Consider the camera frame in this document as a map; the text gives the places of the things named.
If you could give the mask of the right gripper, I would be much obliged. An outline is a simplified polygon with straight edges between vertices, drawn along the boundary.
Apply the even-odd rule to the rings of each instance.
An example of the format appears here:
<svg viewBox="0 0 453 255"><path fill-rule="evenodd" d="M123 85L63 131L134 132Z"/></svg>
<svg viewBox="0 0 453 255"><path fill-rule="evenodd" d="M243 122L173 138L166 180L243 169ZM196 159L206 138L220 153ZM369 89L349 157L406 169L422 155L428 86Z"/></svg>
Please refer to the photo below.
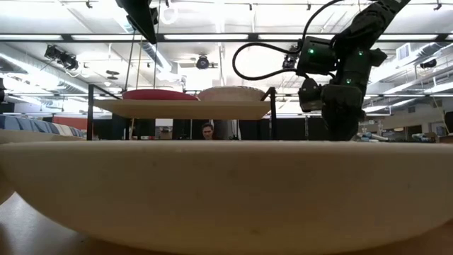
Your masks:
<svg viewBox="0 0 453 255"><path fill-rule="evenodd" d="M346 121L344 140L351 140L358 132L359 122L365 118L362 110L362 91L356 86L325 86L321 92L322 114L330 141L340 139L342 120L337 115L351 115Z"/></svg>

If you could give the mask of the red plate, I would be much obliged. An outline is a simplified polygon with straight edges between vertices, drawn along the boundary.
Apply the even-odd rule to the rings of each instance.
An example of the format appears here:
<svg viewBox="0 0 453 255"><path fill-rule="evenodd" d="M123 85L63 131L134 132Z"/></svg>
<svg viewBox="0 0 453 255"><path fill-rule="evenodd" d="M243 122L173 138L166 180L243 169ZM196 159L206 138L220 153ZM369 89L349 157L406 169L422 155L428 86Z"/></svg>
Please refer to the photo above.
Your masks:
<svg viewBox="0 0 453 255"><path fill-rule="evenodd" d="M169 91L163 89L138 89L127 91L122 94L122 98L125 100L198 101L196 96L179 91Z"/></svg>

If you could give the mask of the wooden shelf rack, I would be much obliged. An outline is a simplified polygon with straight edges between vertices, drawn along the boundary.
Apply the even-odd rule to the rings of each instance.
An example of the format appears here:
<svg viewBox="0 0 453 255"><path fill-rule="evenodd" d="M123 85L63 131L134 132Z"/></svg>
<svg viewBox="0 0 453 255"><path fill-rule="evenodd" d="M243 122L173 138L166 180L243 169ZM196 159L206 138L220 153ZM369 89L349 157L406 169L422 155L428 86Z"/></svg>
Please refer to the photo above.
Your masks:
<svg viewBox="0 0 453 255"><path fill-rule="evenodd" d="M270 116L270 139L275 140L277 138L277 116L276 116L276 90L274 87L269 88L267 91L264 91L265 95L260 101L268 101L271 106L271 110L265 115ZM122 94L113 94L111 92L102 89L101 87L90 84L88 86L88 113L87 113L87 131L88 131L88 140L92 139L93 135L93 109L95 100L124 100Z"/></svg>

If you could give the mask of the wooden shelf board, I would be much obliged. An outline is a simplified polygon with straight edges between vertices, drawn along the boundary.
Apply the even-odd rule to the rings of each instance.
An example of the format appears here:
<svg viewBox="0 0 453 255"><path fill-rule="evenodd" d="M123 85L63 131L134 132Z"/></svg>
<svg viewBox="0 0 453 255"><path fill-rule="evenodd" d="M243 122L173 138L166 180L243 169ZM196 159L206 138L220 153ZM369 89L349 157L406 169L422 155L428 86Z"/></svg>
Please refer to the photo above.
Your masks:
<svg viewBox="0 0 453 255"><path fill-rule="evenodd" d="M95 100L94 106L124 118L259 120L268 101Z"/></svg>

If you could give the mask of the light blue bundle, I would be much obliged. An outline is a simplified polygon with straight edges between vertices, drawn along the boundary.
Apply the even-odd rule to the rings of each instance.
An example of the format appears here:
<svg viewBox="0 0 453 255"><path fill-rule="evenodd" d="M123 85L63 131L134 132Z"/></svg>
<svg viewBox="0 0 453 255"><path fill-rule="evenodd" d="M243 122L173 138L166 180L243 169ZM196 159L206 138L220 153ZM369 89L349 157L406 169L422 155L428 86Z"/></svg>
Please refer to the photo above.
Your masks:
<svg viewBox="0 0 453 255"><path fill-rule="evenodd" d="M371 132L359 132L355 136L357 142L388 142L389 138L376 135Z"/></svg>

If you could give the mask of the black ceiling light cluster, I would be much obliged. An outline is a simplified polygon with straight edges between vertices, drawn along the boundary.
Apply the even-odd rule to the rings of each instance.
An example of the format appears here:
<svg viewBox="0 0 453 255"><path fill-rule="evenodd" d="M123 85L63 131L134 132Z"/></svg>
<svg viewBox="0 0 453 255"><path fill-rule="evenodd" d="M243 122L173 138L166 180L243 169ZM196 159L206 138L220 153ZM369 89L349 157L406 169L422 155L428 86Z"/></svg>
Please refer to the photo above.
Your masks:
<svg viewBox="0 0 453 255"><path fill-rule="evenodd" d="M44 57L62 65L63 68L69 71L75 71L79 68L79 62L76 59L76 55L66 52L56 45L48 45Z"/></svg>

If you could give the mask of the orange partition panel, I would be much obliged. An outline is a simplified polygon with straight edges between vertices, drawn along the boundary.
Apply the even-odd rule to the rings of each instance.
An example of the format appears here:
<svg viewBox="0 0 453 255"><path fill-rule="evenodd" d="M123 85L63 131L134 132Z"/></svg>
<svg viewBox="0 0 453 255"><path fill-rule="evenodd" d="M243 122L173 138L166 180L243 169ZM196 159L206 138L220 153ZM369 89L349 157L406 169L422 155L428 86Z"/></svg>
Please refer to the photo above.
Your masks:
<svg viewBox="0 0 453 255"><path fill-rule="evenodd" d="M87 130L87 119L86 118L73 118L73 117L61 117L61 116L54 116L52 119L53 123L57 123L60 125L66 125L69 127L73 127L79 130Z"/></svg>

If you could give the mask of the black partition wall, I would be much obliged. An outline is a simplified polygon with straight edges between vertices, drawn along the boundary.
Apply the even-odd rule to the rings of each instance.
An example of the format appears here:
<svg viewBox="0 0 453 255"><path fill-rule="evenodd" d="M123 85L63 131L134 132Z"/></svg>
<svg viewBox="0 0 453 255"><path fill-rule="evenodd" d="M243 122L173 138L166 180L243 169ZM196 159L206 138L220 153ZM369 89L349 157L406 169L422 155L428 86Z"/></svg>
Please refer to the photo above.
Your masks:
<svg viewBox="0 0 453 255"><path fill-rule="evenodd" d="M202 126L206 120L169 120L171 138L180 137L201 140ZM162 124L155 119L135 121L143 137L158 138ZM242 140L269 140L270 121L268 119L240 120L235 128L239 128ZM95 119L93 136L101 140L121 140L125 134L126 120L114 117L110 120ZM277 119L277 139L279 140L327 140L328 131L322 118L279 118Z"/></svg>

